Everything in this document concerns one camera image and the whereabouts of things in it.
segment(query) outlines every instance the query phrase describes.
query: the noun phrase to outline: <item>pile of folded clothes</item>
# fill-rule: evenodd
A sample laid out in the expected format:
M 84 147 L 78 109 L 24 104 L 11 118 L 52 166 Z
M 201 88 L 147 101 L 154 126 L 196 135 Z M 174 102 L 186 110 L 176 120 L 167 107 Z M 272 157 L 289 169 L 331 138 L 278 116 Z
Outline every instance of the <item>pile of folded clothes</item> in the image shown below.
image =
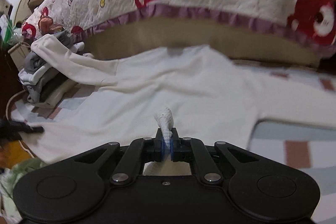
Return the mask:
M 67 31 L 53 35 L 74 53 L 82 52 L 84 49 L 84 42 L 74 44 L 76 37 Z M 32 51 L 26 56 L 24 68 L 18 76 L 24 89 L 29 92 L 27 101 L 35 106 L 41 106 L 41 103 L 48 100 L 50 96 L 55 97 L 54 91 L 68 80 L 66 76 Z

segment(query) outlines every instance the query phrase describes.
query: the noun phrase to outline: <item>purple ruffle trim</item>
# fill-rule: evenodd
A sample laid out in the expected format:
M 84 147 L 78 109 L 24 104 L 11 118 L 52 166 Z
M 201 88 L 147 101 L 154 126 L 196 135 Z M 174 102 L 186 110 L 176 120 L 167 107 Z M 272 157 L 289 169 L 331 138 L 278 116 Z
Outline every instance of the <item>purple ruffle trim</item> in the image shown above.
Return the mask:
M 148 5 L 147 7 L 120 15 L 114 19 L 109 19 L 95 27 L 85 30 L 81 33 L 80 37 L 83 40 L 86 37 L 103 32 L 107 28 L 115 25 L 128 24 L 157 16 L 183 19 L 212 19 L 220 24 L 248 28 L 255 32 L 275 34 L 279 37 L 296 41 L 303 47 L 311 48 L 322 58 L 331 57 L 336 52 L 336 45 L 321 46 L 303 33 L 294 32 L 291 28 L 268 20 L 206 8 L 179 7 L 163 4 Z

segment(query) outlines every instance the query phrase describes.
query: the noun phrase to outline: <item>white cloth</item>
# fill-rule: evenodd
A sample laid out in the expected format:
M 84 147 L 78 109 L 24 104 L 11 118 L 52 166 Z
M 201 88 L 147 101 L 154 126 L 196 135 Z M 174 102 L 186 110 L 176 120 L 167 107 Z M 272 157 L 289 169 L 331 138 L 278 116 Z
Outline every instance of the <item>white cloth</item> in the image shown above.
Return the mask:
M 74 44 L 70 51 L 73 53 L 76 53 L 78 51 L 82 51 L 84 49 L 84 42 L 79 42 L 77 44 Z M 40 80 L 40 78 L 47 72 L 48 69 L 50 69 L 52 66 L 47 62 L 42 67 L 40 67 L 35 73 L 28 73 L 25 71 L 25 69 L 22 69 L 18 76 L 20 79 L 20 82 L 23 85 L 36 85 L 37 82 Z
M 236 67 L 208 46 L 157 48 L 112 61 L 72 54 L 52 36 L 32 49 L 76 82 L 105 83 L 62 122 L 33 124 L 45 128 L 43 135 L 22 134 L 47 163 L 110 141 L 128 145 L 154 137 L 153 114 L 163 106 L 171 109 L 180 137 L 205 145 L 226 141 L 246 148 L 257 120 L 265 118 L 336 127 L 335 95 Z
M 95 56 L 90 52 L 84 53 L 83 56 L 86 56 L 86 57 L 89 57 L 89 58 L 92 58 L 92 59 L 95 58 Z

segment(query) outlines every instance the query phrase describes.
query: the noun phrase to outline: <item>small stuffed toy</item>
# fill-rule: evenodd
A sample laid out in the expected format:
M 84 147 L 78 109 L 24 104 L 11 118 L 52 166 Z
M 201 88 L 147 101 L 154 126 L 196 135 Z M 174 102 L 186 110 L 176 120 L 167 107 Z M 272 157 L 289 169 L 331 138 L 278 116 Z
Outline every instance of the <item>small stuffed toy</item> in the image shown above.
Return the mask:
M 38 26 L 42 35 L 54 34 L 57 32 L 62 32 L 64 30 L 62 25 L 57 23 L 54 24 L 54 20 L 49 16 L 43 16 L 40 19 Z

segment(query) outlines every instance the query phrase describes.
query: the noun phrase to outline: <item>metal screw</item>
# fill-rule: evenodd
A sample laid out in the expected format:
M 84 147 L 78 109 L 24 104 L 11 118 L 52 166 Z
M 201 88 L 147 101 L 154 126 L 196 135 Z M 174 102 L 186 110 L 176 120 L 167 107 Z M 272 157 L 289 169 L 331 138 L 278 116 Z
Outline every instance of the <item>metal screw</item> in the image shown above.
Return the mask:
M 117 173 L 112 176 L 113 181 L 123 182 L 128 179 L 128 175 L 125 173 Z
M 222 178 L 221 175 L 217 173 L 208 173 L 204 176 L 204 179 L 209 182 L 219 181 L 221 178 Z

